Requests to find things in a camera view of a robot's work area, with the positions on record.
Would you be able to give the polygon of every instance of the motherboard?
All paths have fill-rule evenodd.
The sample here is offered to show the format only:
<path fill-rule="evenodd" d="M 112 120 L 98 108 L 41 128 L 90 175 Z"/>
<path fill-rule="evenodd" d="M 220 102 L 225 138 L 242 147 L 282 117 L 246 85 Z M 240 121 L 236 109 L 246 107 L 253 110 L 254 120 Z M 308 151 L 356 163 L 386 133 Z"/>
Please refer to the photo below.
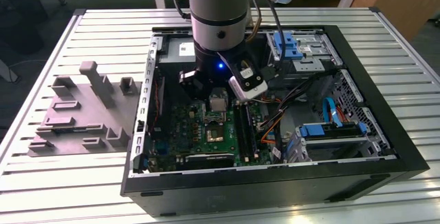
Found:
<path fill-rule="evenodd" d="M 256 144 L 260 105 L 237 104 L 224 112 L 204 102 L 172 107 L 169 136 L 153 140 L 149 168 L 176 171 L 270 164 L 265 144 Z"/>

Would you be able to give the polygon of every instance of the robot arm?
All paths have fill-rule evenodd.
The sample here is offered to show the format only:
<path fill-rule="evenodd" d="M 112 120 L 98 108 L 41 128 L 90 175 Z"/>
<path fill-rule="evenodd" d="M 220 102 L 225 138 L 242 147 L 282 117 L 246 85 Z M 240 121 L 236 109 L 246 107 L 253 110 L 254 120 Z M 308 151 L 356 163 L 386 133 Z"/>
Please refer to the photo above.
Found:
<path fill-rule="evenodd" d="M 249 0 L 189 0 L 197 68 L 181 73 L 180 83 L 192 98 L 205 99 L 212 88 L 229 86 L 246 101 L 268 89 L 245 47 L 248 5 Z"/>

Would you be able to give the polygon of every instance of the metal slotted table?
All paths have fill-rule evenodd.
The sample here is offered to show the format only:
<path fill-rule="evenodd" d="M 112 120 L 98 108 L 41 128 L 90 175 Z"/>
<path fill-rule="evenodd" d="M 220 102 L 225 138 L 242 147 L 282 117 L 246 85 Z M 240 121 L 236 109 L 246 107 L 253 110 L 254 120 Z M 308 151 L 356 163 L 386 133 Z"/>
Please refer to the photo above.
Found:
<path fill-rule="evenodd" d="M 264 25 L 274 25 L 262 11 Z M 174 10 L 76 12 L 0 146 L 0 223 L 397 223 L 440 220 L 440 83 L 420 55 L 380 13 L 369 9 L 278 9 L 285 25 L 338 25 L 361 63 L 428 161 L 430 170 L 352 202 L 152 219 L 120 196 L 125 153 L 30 158 L 28 144 L 54 93 L 56 76 L 84 60 L 112 82 L 141 80 L 150 29 L 189 26 Z"/>

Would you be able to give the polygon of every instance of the gray plastic part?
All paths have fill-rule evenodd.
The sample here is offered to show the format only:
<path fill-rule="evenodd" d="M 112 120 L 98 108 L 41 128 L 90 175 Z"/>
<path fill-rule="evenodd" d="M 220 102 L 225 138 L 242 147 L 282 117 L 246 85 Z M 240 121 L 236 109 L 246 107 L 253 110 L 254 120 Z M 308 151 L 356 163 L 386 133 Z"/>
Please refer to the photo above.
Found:
<path fill-rule="evenodd" d="M 76 100 L 56 102 L 52 105 L 52 109 L 54 111 L 62 111 L 62 110 L 68 110 L 68 109 L 80 109 L 80 108 L 81 108 L 81 104 Z"/>
<path fill-rule="evenodd" d="M 82 146 L 86 149 L 102 148 L 105 147 L 105 143 L 100 137 L 88 137 L 82 138 Z"/>
<path fill-rule="evenodd" d="M 122 91 L 122 95 L 136 95 L 138 94 L 138 90 L 134 84 L 134 80 L 132 77 L 122 77 L 118 83 L 118 87 Z"/>
<path fill-rule="evenodd" d="M 84 15 L 85 14 L 85 9 L 76 9 L 73 11 L 73 15 Z"/>
<path fill-rule="evenodd" d="M 48 117 L 44 124 L 48 126 L 70 126 L 74 125 L 74 119 L 72 117 Z"/>
<path fill-rule="evenodd" d="M 46 126 L 41 123 L 41 127 L 36 130 L 37 136 L 34 141 L 38 142 L 41 139 L 48 140 L 56 149 L 41 151 L 29 150 L 29 156 L 36 157 L 126 151 L 126 148 L 122 146 L 113 147 L 105 139 L 109 128 L 118 131 L 122 127 L 124 132 L 128 135 L 130 135 L 133 131 L 138 94 L 124 96 L 118 84 L 120 82 L 110 83 L 113 88 L 112 99 L 116 104 L 110 109 L 106 109 L 101 104 L 89 84 L 76 84 L 73 88 L 69 88 L 72 93 L 70 97 L 62 97 L 62 99 L 56 96 L 53 97 L 52 105 L 53 103 L 62 101 L 78 101 L 78 103 L 81 103 L 81 108 L 65 109 L 62 111 L 56 111 L 52 108 L 48 108 L 42 121 L 48 118 L 72 117 L 76 122 L 74 125 L 69 126 Z M 141 83 L 134 82 L 134 84 L 136 88 L 140 89 Z M 105 146 L 88 150 L 82 146 L 82 139 L 94 137 L 101 138 Z"/>
<path fill-rule="evenodd" d="M 96 71 L 97 64 L 94 61 L 84 61 L 80 66 L 80 73 L 85 75 L 90 81 L 90 87 L 100 98 L 105 108 L 114 107 L 114 101 L 110 96 L 110 91 L 108 90 L 109 81 L 106 77 L 101 78 Z"/>
<path fill-rule="evenodd" d="M 38 127 L 36 128 L 36 132 L 34 132 L 41 138 L 44 139 L 50 139 L 53 137 L 56 137 L 54 132 L 52 131 L 50 127 Z"/>
<path fill-rule="evenodd" d="M 106 126 L 102 123 L 88 124 L 85 130 L 88 134 L 106 134 Z"/>
<path fill-rule="evenodd" d="M 33 152 L 50 151 L 53 150 L 53 144 L 46 140 L 34 141 L 29 145 L 29 149 Z"/>
<path fill-rule="evenodd" d="M 54 78 L 50 88 L 54 91 L 54 94 L 60 98 L 62 98 L 62 97 L 72 97 L 69 88 L 73 88 L 74 86 L 76 85 L 70 80 L 69 76 L 58 76 Z"/>
<path fill-rule="evenodd" d="M 126 147 L 129 136 L 126 135 L 122 128 L 118 129 L 117 134 L 114 134 L 114 131 L 112 128 L 109 128 L 106 131 L 105 139 L 112 147 Z"/>

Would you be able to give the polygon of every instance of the black cable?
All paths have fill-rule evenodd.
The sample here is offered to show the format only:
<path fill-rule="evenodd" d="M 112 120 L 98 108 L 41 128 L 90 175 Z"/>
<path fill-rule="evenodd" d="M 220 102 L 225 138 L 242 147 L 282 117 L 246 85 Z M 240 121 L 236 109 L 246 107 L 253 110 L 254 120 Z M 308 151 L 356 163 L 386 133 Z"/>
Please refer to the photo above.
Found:
<path fill-rule="evenodd" d="M 186 14 L 181 11 L 180 6 L 177 4 L 177 0 L 173 0 L 173 6 L 176 7 L 176 10 L 181 16 L 182 19 L 190 19 L 190 14 Z"/>
<path fill-rule="evenodd" d="M 272 3 L 270 0 L 266 0 L 266 1 L 268 1 L 268 4 L 269 4 L 269 8 L 270 8 L 272 14 L 273 14 L 273 18 L 274 18 L 274 23 L 276 23 L 277 31 L 278 31 L 278 33 L 280 33 L 280 37 L 281 37 L 281 55 L 280 55 L 280 62 L 282 62 L 282 60 L 284 60 L 284 55 L 285 55 L 285 52 L 286 52 L 286 44 L 285 44 L 285 41 L 284 41 L 284 33 L 282 33 L 282 30 L 281 30 L 280 19 L 278 19 L 278 17 L 277 17 L 276 11 L 274 11 L 273 3 Z"/>
<path fill-rule="evenodd" d="M 256 0 L 252 0 L 252 2 L 253 2 L 253 6 L 254 6 L 254 8 L 256 8 L 256 11 L 257 11 L 258 17 L 261 17 L 261 9 L 260 9 L 260 5 L 258 5 L 258 3 L 256 2 Z"/>

